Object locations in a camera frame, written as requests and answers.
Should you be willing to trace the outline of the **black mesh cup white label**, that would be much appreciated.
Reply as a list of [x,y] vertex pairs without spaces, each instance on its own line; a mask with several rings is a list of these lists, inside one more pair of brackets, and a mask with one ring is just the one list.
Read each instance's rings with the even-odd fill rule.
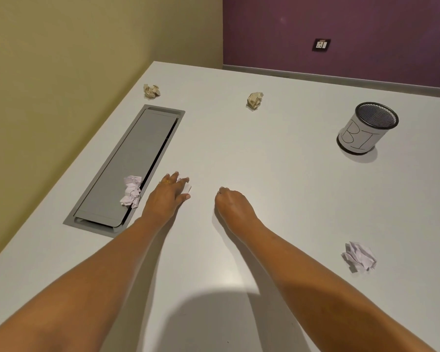
[[364,155],[399,124],[398,115],[389,107],[376,102],[364,102],[340,130],[336,142],[341,150],[352,155]]

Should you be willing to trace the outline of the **person's left forearm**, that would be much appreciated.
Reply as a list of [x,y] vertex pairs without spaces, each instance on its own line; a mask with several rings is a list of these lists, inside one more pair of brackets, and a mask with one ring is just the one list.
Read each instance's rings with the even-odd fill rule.
[[0,352],[99,352],[167,221],[138,218],[0,325]]

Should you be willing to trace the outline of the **crumpled white paper ball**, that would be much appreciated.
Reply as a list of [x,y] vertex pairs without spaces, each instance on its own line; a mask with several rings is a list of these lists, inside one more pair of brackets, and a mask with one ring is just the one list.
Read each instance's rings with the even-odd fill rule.
[[353,274],[363,274],[376,268],[375,255],[368,247],[358,242],[347,242],[341,257]]
[[143,182],[140,176],[128,176],[124,178],[125,191],[120,199],[120,204],[124,207],[137,208],[141,198],[141,184]]

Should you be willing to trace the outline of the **person's right forearm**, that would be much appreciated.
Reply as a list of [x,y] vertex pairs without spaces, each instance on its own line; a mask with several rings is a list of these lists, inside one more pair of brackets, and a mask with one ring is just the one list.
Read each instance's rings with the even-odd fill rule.
[[264,267],[321,352],[435,352],[355,287],[258,218],[234,219],[228,226]]

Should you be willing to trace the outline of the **person's left hand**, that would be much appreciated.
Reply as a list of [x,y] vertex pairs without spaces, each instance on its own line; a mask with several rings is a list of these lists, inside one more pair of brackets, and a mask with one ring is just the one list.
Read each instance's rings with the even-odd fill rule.
[[179,177],[179,172],[170,174],[170,185],[159,182],[150,193],[140,217],[145,227],[151,230],[159,230],[172,218],[178,207],[181,206],[181,204],[176,204],[176,197],[188,192],[184,192],[184,189],[175,188],[174,182],[178,178],[181,178]]

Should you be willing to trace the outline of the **person's right hand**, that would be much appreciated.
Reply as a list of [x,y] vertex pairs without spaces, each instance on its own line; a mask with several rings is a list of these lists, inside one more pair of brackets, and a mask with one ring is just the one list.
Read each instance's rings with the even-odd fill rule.
[[237,236],[250,232],[260,222],[247,198],[230,189],[228,205],[216,205],[215,209],[229,230]]

